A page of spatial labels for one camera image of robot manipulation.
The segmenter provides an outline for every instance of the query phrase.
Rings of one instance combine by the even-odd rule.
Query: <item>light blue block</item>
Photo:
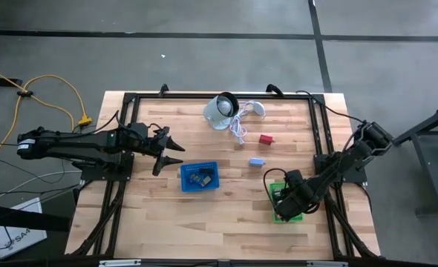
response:
[[[262,166],[264,166],[265,162],[263,159],[258,159],[258,158],[251,158],[249,161],[249,165],[251,167],[259,167],[262,168]]]

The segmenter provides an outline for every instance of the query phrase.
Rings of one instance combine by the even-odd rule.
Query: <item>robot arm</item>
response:
[[[392,142],[392,136],[375,122],[364,121],[353,137],[351,147],[328,156],[320,174],[303,179],[299,170],[287,172],[285,182],[288,187],[272,192],[272,204],[282,220],[289,221],[313,210],[325,197],[329,186],[338,182],[344,172],[363,168],[375,156],[385,154]]]
[[[18,135],[17,154],[22,159],[78,159],[81,162],[73,165],[83,171],[95,168],[107,173],[121,173],[126,168],[131,169],[131,152],[137,152],[157,159],[153,169],[153,175],[157,176],[163,166],[182,162],[163,156],[165,148],[185,150],[168,136],[169,127],[158,127],[153,137],[148,137],[148,128],[144,123],[132,123],[109,131],[83,134],[47,131],[40,127]]]

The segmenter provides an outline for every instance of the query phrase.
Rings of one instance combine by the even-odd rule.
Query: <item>floor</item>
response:
[[[438,0],[315,0],[321,34],[438,36]],[[0,28],[144,33],[316,33],[307,0],[0,0]],[[438,42],[337,42],[312,39],[142,39],[0,36],[0,72],[27,81],[52,73],[65,77],[97,119],[105,90],[284,91],[344,93],[349,112],[377,121],[394,136],[438,108]],[[325,55],[329,81],[323,79]],[[76,119],[78,100],[61,82],[42,80],[36,95],[67,108]],[[16,94],[0,88],[0,141],[13,119]],[[69,131],[65,114],[22,102],[16,134],[38,126]],[[0,158],[38,175],[61,171],[59,160],[19,159],[4,147]],[[66,164],[66,169],[73,170]],[[410,143],[393,148],[366,168],[382,255],[438,263],[438,217],[418,220],[414,209],[436,201]],[[32,178],[0,162],[0,191]],[[48,177],[55,180],[59,177]],[[66,174],[56,185],[75,184]],[[12,206],[32,195],[0,199]]]

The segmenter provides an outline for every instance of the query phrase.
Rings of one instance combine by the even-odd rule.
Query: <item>blue basket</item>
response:
[[[208,176],[208,174],[200,174],[201,168],[214,169],[214,176],[209,175],[212,179],[206,186],[201,186],[196,182],[190,180],[192,174],[197,174],[201,178]],[[204,190],[212,190],[219,187],[218,163],[217,162],[202,162],[181,165],[181,189],[183,192],[198,192]]]

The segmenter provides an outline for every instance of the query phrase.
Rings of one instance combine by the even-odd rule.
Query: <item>green tray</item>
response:
[[[282,189],[285,186],[285,182],[274,182],[270,184],[270,195],[272,195],[272,192],[276,189]],[[272,212],[273,215],[273,221],[276,223],[285,223],[283,220],[280,220],[277,217],[277,214],[273,211]],[[293,217],[292,219],[290,219],[290,222],[299,222],[303,220],[303,214],[299,214],[295,217]]]

